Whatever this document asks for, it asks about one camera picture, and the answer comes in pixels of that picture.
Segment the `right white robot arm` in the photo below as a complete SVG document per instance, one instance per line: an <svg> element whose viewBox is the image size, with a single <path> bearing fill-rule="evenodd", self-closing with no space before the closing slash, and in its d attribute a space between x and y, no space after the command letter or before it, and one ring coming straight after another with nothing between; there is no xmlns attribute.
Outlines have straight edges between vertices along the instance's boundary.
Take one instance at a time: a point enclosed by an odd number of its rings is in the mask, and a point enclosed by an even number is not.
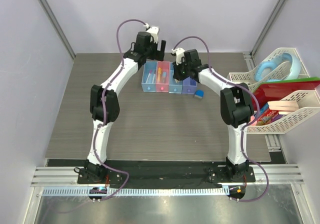
<svg viewBox="0 0 320 224"><path fill-rule="evenodd" d="M247 155L247 127L254 114L248 86L233 84L208 64L202 64L196 49L173 49L173 78L183 81L191 78L213 90L220 97L220 115L228 128L228 154L225 163L226 177L233 182L249 171Z"/></svg>

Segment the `yellow highlighter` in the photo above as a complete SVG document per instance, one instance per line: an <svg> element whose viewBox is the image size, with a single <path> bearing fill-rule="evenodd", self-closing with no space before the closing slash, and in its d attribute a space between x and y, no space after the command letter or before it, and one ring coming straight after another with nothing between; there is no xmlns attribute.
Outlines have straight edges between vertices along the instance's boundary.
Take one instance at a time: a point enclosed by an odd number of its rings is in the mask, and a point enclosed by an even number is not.
<svg viewBox="0 0 320 224"><path fill-rule="evenodd" d="M156 79L156 82L157 82L157 83L160 83L160 82L161 82L161 76L162 76L162 68L159 67L159 68L157 69L157 79Z"/></svg>

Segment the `blue stamp block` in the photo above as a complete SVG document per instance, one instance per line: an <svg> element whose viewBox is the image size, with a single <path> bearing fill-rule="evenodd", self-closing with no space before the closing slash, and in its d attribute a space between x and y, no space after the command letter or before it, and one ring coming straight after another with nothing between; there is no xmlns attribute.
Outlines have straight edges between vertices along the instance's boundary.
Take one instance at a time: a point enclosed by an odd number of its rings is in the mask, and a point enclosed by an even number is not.
<svg viewBox="0 0 320 224"><path fill-rule="evenodd" d="M202 90L196 90L196 92L194 93L194 97L197 99L203 99L204 92Z"/></svg>

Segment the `blue-capped clear tube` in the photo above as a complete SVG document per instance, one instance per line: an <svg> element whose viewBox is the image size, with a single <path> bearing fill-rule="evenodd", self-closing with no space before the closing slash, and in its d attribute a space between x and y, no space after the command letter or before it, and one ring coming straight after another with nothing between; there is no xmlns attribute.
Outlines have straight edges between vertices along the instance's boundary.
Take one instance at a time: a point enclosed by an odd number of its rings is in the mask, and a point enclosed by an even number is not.
<svg viewBox="0 0 320 224"><path fill-rule="evenodd" d="M166 79L167 79L167 72L163 72L162 73L162 76L161 76L161 82L163 83L163 84L165 84L166 83Z"/></svg>

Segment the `light blue drawer bin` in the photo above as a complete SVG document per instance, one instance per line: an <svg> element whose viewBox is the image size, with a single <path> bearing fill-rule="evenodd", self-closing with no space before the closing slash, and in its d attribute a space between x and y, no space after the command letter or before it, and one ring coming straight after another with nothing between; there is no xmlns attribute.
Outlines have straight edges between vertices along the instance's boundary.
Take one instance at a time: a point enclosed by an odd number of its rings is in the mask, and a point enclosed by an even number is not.
<svg viewBox="0 0 320 224"><path fill-rule="evenodd" d="M144 92L156 92L156 69L156 61L147 61L144 64L141 80L141 86Z"/></svg>

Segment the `white pink-capped marker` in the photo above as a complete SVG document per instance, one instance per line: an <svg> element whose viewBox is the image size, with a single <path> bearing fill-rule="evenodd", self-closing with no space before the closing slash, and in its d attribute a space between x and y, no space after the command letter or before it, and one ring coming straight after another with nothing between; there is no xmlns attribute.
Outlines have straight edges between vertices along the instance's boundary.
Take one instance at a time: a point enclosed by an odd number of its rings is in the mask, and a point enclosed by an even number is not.
<svg viewBox="0 0 320 224"><path fill-rule="evenodd" d="M151 83L152 73L153 73L153 70L150 70L150 71L149 71L149 74L148 74L148 76L147 76L147 79L146 79L146 83Z"/></svg>

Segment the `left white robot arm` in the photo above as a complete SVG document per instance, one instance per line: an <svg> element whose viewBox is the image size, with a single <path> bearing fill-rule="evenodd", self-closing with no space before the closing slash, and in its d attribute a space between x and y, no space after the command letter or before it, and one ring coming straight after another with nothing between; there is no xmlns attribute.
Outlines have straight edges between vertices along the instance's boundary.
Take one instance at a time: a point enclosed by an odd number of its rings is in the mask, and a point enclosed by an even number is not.
<svg viewBox="0 0 320 224"><path fill-rule="evenodd" d="M90 152L79 176L100 184L107 176L104 166L107 160L107 144L113 123L120 114L118 95L122 88L135 75L146 61L163 61L166 41L161 41L158 50L159 28L148 27L138 32L135 42L121 55L119 66L112 75L100 85L90 90L89 110L93 119L93 135Z"/></svg>

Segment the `pink drawer bin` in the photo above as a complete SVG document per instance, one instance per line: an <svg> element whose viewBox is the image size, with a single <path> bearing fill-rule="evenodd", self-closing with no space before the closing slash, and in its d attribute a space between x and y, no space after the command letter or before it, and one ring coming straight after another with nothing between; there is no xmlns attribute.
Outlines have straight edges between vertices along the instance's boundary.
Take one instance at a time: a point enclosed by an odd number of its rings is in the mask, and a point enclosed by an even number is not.
<svg viewBox="0 0 320 224"><path fill-rule="evenodd" d="M170 74L170 62L158 61L155 73L155 90L156 92L168 92L169 91L169 74Z"/></svg>

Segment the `purple drawer bin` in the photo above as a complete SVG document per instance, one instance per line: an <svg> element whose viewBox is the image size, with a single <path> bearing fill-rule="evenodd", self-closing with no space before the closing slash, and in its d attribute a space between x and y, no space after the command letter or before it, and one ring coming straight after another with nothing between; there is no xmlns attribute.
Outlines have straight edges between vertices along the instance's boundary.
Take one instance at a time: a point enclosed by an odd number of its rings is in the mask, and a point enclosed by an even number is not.
<svg viewBox="0 0 320 224"><path fill-rule="evenodd" d="M194 95L197 90L197 82L188 77L182 82L182 94Z"/></svg>

